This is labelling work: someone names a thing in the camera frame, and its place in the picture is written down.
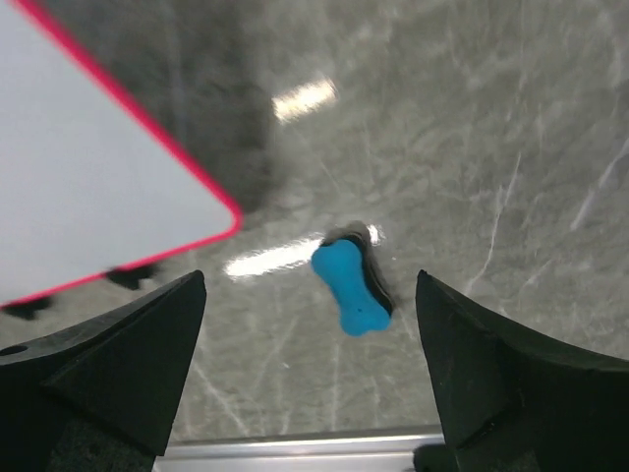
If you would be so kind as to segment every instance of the white board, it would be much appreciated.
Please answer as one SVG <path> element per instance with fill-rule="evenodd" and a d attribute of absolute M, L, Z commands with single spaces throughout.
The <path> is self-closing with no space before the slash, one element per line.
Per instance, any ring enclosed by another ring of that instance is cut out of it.
<path fill-rule="evenodd" d="M 30 0 L 0 0 L 0 305 L 233 234 L 236 206 Z"/>

